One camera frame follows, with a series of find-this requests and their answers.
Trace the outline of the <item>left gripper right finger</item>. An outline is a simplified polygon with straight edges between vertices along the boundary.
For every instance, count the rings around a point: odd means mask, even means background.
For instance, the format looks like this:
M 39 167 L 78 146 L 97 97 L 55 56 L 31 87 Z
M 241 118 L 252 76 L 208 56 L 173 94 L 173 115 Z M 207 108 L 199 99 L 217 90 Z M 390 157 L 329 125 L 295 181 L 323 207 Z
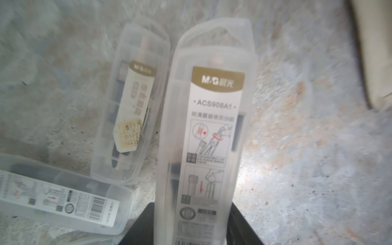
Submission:
M 234 203 L 229 213 L 226 242 L 228 245 L 264 245 Z

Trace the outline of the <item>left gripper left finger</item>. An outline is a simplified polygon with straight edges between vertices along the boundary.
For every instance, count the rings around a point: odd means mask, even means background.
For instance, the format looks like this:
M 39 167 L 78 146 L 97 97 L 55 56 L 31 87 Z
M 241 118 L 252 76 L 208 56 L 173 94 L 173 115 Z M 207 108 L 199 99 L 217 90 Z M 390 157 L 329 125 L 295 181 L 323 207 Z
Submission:
M 153 245 L 154 244 L 154 202 L 149 203 L 135 220 L 119 245 Z

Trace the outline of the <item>clear compass case white label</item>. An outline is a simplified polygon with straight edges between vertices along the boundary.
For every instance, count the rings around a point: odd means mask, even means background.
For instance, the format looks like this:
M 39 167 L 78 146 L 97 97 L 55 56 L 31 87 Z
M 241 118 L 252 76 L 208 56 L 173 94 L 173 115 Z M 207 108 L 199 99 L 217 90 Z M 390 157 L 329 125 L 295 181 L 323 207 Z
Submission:
M 225 243 L 257 66 L 247 18 L 212 19 L 179 39 L 160 125 L 154 244 Z

